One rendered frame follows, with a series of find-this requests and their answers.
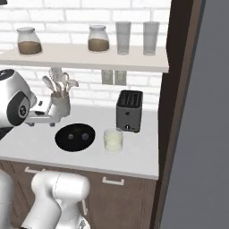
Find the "white turner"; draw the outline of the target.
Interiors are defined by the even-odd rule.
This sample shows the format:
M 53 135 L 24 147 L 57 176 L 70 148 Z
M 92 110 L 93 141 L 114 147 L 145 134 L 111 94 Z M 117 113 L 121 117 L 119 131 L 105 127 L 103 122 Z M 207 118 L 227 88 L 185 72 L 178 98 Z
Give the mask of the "white turner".
M 76 80 L 68 80 L 67 85 L 68 87 L 66 91 L 69 92 L 72 87 L 78 87 L 79 83 Z

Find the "white wall shelf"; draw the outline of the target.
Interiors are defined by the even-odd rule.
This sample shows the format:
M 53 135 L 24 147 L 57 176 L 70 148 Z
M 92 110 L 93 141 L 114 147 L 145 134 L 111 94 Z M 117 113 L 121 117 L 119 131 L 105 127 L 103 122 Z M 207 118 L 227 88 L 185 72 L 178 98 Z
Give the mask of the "white wall shelf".
M 5 51 L 0 55 L 0 64 L 131 72 L 169 71 L 164 47 L 158 47 L 155 55 L 144 55 L 142 47 L 130 47 L 128 55 L 118 55 L 116 46 L 110 46 L 102 53 L 90 52 L 86 45 L 81 44 L 45 43 L 42 48 L 42 54 L 33 56 L 20 55 L 18 48 Z

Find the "white spoon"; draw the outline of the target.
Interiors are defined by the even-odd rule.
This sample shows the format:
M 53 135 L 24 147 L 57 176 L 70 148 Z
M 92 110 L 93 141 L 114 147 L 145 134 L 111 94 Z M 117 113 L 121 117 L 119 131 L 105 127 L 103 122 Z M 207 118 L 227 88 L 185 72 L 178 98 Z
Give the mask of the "white spoon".
M 52 84 L 52 81 L 47 76 L 43 76 L 42 81 L 45 82 L 45 84 L 47 85 L 47 87 L 49 89 L 51 89 L 53 92 L 55 92 L 55 88 Z

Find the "white utensil pot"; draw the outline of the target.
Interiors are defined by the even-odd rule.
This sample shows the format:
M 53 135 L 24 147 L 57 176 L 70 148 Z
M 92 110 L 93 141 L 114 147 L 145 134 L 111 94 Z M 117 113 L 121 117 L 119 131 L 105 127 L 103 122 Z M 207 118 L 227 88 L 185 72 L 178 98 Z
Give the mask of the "white utensil pot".
M 68 93 L 56 92 L 51 94 L 52 104 L 57 107 L 58 113 L 61 117 L 66 117 L 71 112 L 70 97 Z

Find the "white spatula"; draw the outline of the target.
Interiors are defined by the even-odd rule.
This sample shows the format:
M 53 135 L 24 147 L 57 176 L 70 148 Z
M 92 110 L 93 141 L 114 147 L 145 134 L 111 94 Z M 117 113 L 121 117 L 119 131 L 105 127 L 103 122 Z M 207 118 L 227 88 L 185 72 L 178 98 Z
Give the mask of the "white spatula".
M 49 70 L 49 76 L 51 77 L 52 81 L 54 82 L 55 86 L 56 86 L 56 90 L 58 92 L 60 92 L 62 90 L 60 82 L 62 81 L 62 69 L 61 68 L 51 68 Z

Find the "glass jar with brown contents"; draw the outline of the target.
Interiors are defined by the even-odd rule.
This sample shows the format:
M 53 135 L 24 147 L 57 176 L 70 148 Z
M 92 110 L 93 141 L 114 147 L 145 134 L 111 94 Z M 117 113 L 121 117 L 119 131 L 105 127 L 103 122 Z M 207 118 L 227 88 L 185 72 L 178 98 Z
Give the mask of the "glass jar with brown contents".
M 21 55 L 37 55 L 42 52 L 41 42 L 33 27 L 18 28 L 18 49 Z
M 109 49 L 109 38 L 105 25 L 90 25 L 88 48 L 92 52 L 105 52 Z

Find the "grey wall socket plate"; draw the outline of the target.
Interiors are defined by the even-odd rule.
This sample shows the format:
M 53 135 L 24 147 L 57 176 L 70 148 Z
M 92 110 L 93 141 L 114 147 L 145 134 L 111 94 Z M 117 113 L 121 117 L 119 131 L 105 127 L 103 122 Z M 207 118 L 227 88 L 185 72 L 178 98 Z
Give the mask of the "grey wall socket plate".
M 115 71 L 114 72 L 114 84 L 125 86 L 126 85 L 126 76 L 127 76 L 127 71 Z
M 106 85 L 112 85 L 114 83 L 114 73 L 112 70 L 102 70 L 102 83 Z

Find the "dark grey toaster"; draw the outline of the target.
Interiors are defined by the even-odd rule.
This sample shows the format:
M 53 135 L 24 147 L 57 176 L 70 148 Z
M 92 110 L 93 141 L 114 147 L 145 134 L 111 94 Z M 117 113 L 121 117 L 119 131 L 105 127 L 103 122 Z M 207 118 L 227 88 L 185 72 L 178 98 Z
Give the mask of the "dark grey toaster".
M 116 127 L 122 131 L 139 132 L 142 116 L 143 92 L 122 90 L 116 102 Z

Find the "white ladle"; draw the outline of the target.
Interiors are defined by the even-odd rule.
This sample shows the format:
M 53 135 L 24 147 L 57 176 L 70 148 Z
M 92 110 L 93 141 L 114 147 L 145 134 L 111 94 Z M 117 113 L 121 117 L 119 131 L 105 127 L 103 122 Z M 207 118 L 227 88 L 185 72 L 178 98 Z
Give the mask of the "white ladle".
M 64 72 L 62 75 L 62 83 L 64 85 L 64 91 L 66 91 L 67 88 L 67 81 L 70 79 L 69 74 L 67 72 Z

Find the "grey fridge door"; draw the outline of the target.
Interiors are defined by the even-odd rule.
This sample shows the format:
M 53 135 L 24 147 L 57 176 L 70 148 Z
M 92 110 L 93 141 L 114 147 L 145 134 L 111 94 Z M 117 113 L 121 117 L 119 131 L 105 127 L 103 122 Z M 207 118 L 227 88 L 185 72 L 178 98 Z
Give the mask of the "grey fridge door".
M 229 229 L 229 0 L 206 0 L 160 229 Z

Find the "brown cupboard front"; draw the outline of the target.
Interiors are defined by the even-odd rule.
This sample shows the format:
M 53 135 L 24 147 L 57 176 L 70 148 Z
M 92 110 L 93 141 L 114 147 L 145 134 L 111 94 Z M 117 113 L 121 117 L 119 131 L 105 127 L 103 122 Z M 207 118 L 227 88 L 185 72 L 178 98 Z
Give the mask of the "brown cupboard front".
M 85 172 L 90 181 L 87 205 L 91 229 L 149 229 L 157 182 L 114 174 Z M 102 178 L 124 186 L 102 183 Z
M 0 160 L 0 229 L 79 229 L 78 203 L 89 195 L 89 179 L 46 165 L 29 174 L 27 166 Z

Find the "dark brown fridge housing panel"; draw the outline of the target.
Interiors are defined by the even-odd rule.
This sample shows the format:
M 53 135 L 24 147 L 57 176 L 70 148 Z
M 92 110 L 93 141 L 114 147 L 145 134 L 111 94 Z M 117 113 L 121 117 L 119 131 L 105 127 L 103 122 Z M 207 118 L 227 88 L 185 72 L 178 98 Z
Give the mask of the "dark brown fridge housing panel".
M 149 229 L 159 229 L 165 197 L 174 161 L 174 152 L 182 119 L 184 92 L 188 85 L 200 16 L 206 0 L 172 0 L 166 52 L 169 72 L 162 76 L 158 108 L 159 178 Z

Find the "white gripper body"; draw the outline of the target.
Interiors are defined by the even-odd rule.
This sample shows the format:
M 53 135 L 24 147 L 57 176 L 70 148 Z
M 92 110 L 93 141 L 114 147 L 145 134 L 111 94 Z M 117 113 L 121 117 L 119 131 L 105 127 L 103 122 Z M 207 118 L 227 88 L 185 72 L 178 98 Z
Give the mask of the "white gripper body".
M 58 113 L 57 107 L 51 105 L 47 113 L 41 111 L 30 111 L 27 116 L 25 123 L 33 123 L 33 126 L 36 123 L 59 123 L 61 121 L 61 116 Z

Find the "tall empty drinking glass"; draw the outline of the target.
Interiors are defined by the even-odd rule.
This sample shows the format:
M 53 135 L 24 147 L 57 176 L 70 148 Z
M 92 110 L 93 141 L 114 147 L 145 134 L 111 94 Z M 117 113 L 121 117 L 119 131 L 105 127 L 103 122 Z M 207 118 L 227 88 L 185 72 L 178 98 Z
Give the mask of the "tall empty drinking glass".
M 157 21 L 145 21 L 143 23 L 143 54 L 154 55 L 157 48 L 157 36 L 159 23 Z
M 115 23 L 115 29 L 116 29 L 117 54 L 128 55 L 130 49 L 131 22 L 117 21 Z

